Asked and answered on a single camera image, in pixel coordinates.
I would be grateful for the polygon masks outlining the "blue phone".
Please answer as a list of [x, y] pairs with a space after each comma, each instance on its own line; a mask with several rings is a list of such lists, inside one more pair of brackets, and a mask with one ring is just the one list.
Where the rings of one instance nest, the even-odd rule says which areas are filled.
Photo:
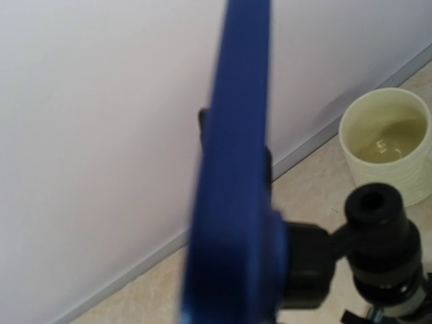
[[229, 1], [202, 135], [180, 323], [272, 323], [287, 238], [266, 184], [271, 4]]

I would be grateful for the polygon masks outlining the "black tripod clamp stand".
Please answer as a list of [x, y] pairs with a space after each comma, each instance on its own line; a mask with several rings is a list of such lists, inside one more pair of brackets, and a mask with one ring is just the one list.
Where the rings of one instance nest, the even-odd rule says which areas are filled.
[[[271, 195], [271, 153], [266, 184]], [[283, 310], [314, 310], [329, 294], [338, 260], [347, 258], [357, 292], [372, 304], [367, 317], [342, 323], [430, 323], [431, 275], [423, 273], [420, 234], [396, 189], [367, 184], [345, 203], [346, 223], [334, 233], [315, 224], [285, 222], [287, 267]]]

